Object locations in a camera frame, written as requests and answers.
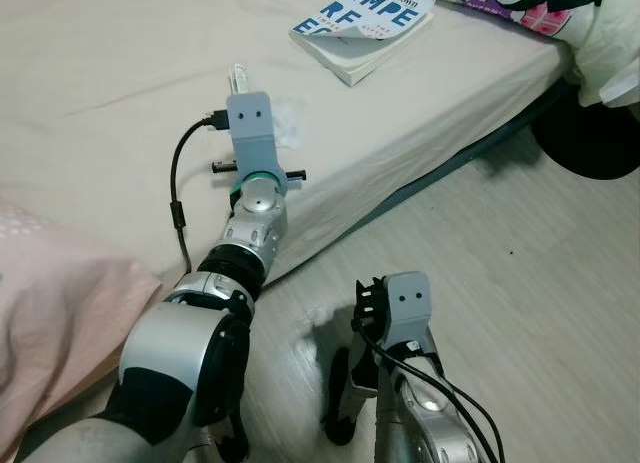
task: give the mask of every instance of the wooden floor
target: wooden floor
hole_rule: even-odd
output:
[[[639,194],[637,171],[578,177],[525,131],[266,291],[243,399],[249,461],[373,461],[373,401],[350,446],[321,431],[329,364],[350,339],[355,280],[420,270],[448,376],[494,416],[508,461],[638,463]]]

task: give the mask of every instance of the black cable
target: black cable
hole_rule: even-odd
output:
[[[493,421],[493,418],[491,417],[489,412],[485,410],[480,403],[478,403],[476,400],[471,398],[467,393],[462,391],[460,388],[458,388],[456,385],[451,383],[449,380],[444,378],[444,381],[446,381],[449,384],[449,386],[453,389],[454,393],[456,393],[457,395],[460,395],[469,403],[471,403],[475,407],[475,409],[478,410],[482,414],[482,416],[484,416],[485,420],[489,422],[489,426],[491,426],[491,431],[493,431],[493,435],[496,439],[496,445],[498,446],[498,459],[500,460],[501,463],[504,463],[505,462],[504,447],[502,446],[502,438],[500,437],[500,430],[498,430],[498,425],[496,425],[496,422]]]
[[[178,200],[178,191],[176,189],[176,174],[178,172],[178,160],[180,159],[180,153],[182,148],[187,143],[187,140],[193,135],[199,128],[204,126],[213,126],[217,130],[229,129],[229,115],[227,110],[215,111],[212,116],[203,118],[202,120],[194,123],[191,127],[182,135],[175,151],[173,152],[173,159],[171,160],[171,174],[169,177],[169,186],[171,189],[171,216],[173,218],[173,226],[178,233],[178,243],[180,244],[180,251],[184,259],[185,275],[191,273],[191,257],[189,256],[189,250],[187,249],[187,243],[184,240],[183,228],[187,226],[187,222],[184,217],[184,211],[182,209],[182,202]]]
[[[364,327],[362,326],[362,322],[359,319],[354,319],[352,321],[352,325],[353,325],[353,329],[362,337],[362,339],[367,344],[367,346],[369,346],[374,352],[376,352],[378,355],[380,355],[383,359],[387,360],[389,363],[397,366],[398,368],[403,369],[407,373],[415,376],[416,378],[421,379],[422,381],[430,384],[431,386],[433,386],[434,388],[439,390],[453,404],[453,406],[455,406],[455,408],[462,415],[462,417],[467,422],[467,424],[471,427],[471,430],[473,431],[474,435],[476,436],[476,438],[480,442],[480,445],[482,446],[482,449],[484,450],[485,454],[487,455],[487,458],[489,458],[489,462],[490,463],[505,463],[504,453],[501,452],[502,456],[501,456],[500,460],[498,460],[496,458],[496,455],[493,452],[493,449],[491,448],[491,445],[487,441],[486,436],[484,435],[484,433],[482,432],[482,430],[480,429],[480,427],[478,426],[476,421],[473,419],[473,417],[471,416],[469,411],[464,407],[464,405],[460,402],[460,400],[458,400],[456,395],[451,390],[449,390],[449,388],[444,386],[442,383],[440,383],[435,378],[432,378],[431,376],[427,375],[426,373],[423,373],[422,371],[418,370],[417,368],[414,368],[413,366],[408,365],[405,362],[400,361],[397,358],[394,358],[393,356],[391,356],[386,350],[384,350],[382,347],[380,347],[380,345],[375,343],[369,337],[369,335],[367,335],[365,333]],[[468,396],[466,394],[462,395],[462,393],[460,395],[463,396],[463,398],[465,398],[465,399]],[[480,406],[475,401],[473,401],[472,404],[474,404],[474,406],[476,404],[478,406]],[[499,446],[499,448],[501,448],[502,447],[502,439],[499,439],[499,433],[497,433],[497,430],[498,430],[497,427],[495,427],[494,432],[496,432],[496,441],[499,441],[498,446]]]

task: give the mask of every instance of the mattress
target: mattress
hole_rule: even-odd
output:
[[[396,189],[498,128],[571,64],[568,49],[438,3],[409,45],[349,88],[288,36],[331,0],[0,0],[0,194],[115,245],[173,281],[169,212],[178,138],[223,108],[227,73],[290,115],[289,233],[271,278],[327,246]],[[229,213],[227,132],[197,133],[178,192],[197,262]]]

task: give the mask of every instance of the pillow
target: pillow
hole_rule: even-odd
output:
[[[566,41],[574,50],[580,103],[617,106],[640,99],[640,0],[448,0],[493,13],[530,30]],[[635,73],[629,78],[629,67]],[[624,84],[618,83],[624,78]]]
[[[0,461],[126,338],[160,282],[0,198]]]

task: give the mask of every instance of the black wire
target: black wire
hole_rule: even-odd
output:
[[[504,461],[505,461],[505,458],[504,458],[504,447],[502,446],[502,438],[500,437],[500,430],[498,430],[498,425],[496,425],[495,421],[493,421],[493,418],[491,417],[489,412],[487,410],[485,410],[480,403],[478,403],[476,400],[471,398],[468,394],[466,394],[464,391],[462,391],[456,385],[451,383],[449,380],[447,380],[446,378],[444,378],[444,380],[453,389],[454,393],[460,395],[465,400],[467,400],[469,403],[471,403],[476,408],[476,410],[478,410],[482,414],[482,416],[484,416],[484,418],[489,422],[489,425],[491,426],[491,430],[493,431],[493,435],[494,435],[494,437],[496,439],[496,445],[498,446],[498,459],[500,460],[501,463],[504,463]]]
[[[211,125],[211,118],[203,118],[191,125],[191,127],[182,135],[178,145],[176,146],[175,151],[173,152],[173,159],[171,160],[171,175],[169,185],[171,187],[171,204],[179,206],[182,209],[182,204],[178,201],[178,191],[176,189],[176,173],[178,172],[178,160],[180,159],[180,153],[182,152],[182,148],[187,143],[187,140],[193,135],[196,130],[202,128],[203,126]],[[187,249],[187,243],[184,240],[184,231],[183,228],[186,225],[184,223],[184,215],[183,215],[183,224],[177,224],[174,216],[174,226],[176,227],[176,232],[178,233],[178,243],[180,244],[180,251],[182,251],[182,258],[184,259],[184,267],[185,274],[191,273],[191,257],[189,256],[189,250]]]
[[[475,420],[473,419],[469,411],[464,407],[464,405],[460,402],[460,400],[458,400],[456,395],[451,390],[449,390],[449,388],[444,386],[438,380],[427,375],[426,373],[423,373],[422,371],[418,370],[417,368],[414,368],[413,366],[408,365],[405,362],[400,361],[394,358],[393,356],[391,356],[386,350],[382,349],[380,345],[378,345],[371,338],[369,338],[369,335],[365,333],[364,328],[362,326],[362,322],[360,320],[356,319],[354,320],[353,323],[354,323],[354,329],[356,330],[356,332],[362,337],[364,342],[373,351],[375,351],[378,355],[380,355],[383,359],[387,360],[389,363],[392,363],[398,368],[403,369],[407,373],[415,376],[416,378],[421,379],[422,381],[430,384],[431,386],[439,390],[453,404],[453,406],[456,407],[458,412],[462,415],[462,417],[465,419],[467,424],[471,427],[471,430],[473,431],[473,433],[476,435],[476,438],[480,442],[480,445],[482,446],[485,454],[487,455],[487,458],[489,458],[490,463],[505,463],[505,460],[503,458],[500,460],[496,458],[495,453],[491,449],[491,445],[489,445],[487,438],[484,436],[484,433],[482,432],[478,424],[475,422]]]

